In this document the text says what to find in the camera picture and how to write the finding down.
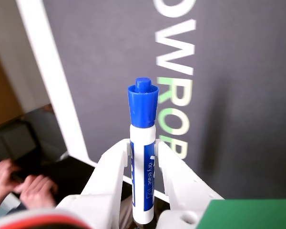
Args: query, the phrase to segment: gray banner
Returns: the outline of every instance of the gray banner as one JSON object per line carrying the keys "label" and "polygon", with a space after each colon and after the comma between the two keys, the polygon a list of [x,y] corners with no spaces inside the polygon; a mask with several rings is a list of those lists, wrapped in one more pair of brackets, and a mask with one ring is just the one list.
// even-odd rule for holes
{"label": "gray banner", "polygon": [[157,137],[215,191],[286,198],[286,0],[161,2],[44,0],[89,157],[129,137],[150,77]]}

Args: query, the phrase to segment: person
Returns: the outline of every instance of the person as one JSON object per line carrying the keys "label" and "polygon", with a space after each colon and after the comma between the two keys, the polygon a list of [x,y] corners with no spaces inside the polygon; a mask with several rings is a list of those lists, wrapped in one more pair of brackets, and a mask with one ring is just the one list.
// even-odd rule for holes
{"label": "person", "polygon": [[20,169],[10,159],[0,162],[0,205],[9,193],[15,192],[20,194],[21,204],[24,205],[20,209],[54,208],[53,194],[57,193],[57,185],[43,175],[29,175],[23,183],[11,179],[11,174]]}

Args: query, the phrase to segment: white marker barrel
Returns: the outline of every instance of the white marker barrel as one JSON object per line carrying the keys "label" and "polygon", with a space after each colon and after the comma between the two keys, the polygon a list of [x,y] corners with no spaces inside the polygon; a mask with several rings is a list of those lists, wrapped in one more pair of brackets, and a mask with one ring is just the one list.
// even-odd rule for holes
{"label": "white marker barrel", "polygon": [[147,224],[153,219],[155,140],[155,125],[149,128],[130,126],[133,219],[140,224]]}
{"label": "white marker barrel", "polygon": [[154,146],[158,87],[149,78],[137,78],[128,87],[130,141],[132,148],[133,219],[147,224],[153,219]]}

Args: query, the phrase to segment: green block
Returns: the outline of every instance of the green block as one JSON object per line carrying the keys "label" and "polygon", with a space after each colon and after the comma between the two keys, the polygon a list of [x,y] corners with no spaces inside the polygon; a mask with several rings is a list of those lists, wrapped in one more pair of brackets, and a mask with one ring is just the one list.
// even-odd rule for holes
{"label": "green block", "polygon": [[197,229],[286,229],[286,199],[212,200]]}

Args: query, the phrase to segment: finger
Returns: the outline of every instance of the finger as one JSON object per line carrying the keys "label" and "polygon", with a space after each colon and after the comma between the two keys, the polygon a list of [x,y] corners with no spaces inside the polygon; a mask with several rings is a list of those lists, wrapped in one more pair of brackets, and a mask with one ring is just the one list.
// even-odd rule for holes
{"label": "finger", "polygon": [[24,183],[17,185],[13,191],[18,194],[21,193],[23,191],[23,185]]}
{"label": "finger", "polygon": [[52,183],[52,184],[54,184],[54,182],[53,182],[50,178],[44,177],[44,179],[42,179],[42,181],[40,181],[39,184],[35,187],[34,193],[40,192],[41,189],[42,189],[42,187],[43,187],[45,184],[48,184],[49,182]]}
{"label": "finger", "polygon": [[45,177],[43,175],[39,175],[38,177],[36,177],[28,187],[27,193],[37,193],[39,190],[36,187],[38,187],[40,183],[43,183],[44,179]]}
{"label": "finger", "polygon": [[25,178],[23,185],[22,185],[22,190],[20,190],[21,194],[25,193],[28,188],[30,187],[31,183],[35,180],[36,176],[29,175],[27,178]]}
{"label": "finger", "polygon": [[10,159],[0,161],[0,169],[10,163]]}
{"label": "finger", "polygon": [[11,163],[5,162],[0,166],[0,174],[3,173],[5,170],[9,169],[11,167]]}
{"label": "finger", "polygon": [[43,186],[40,189],[40,193],[44,196],[47,196],[48,194],[51,194],[50,190],[53,187],[54,182],[51,179],[47,179],[46,182],[43,184]]}

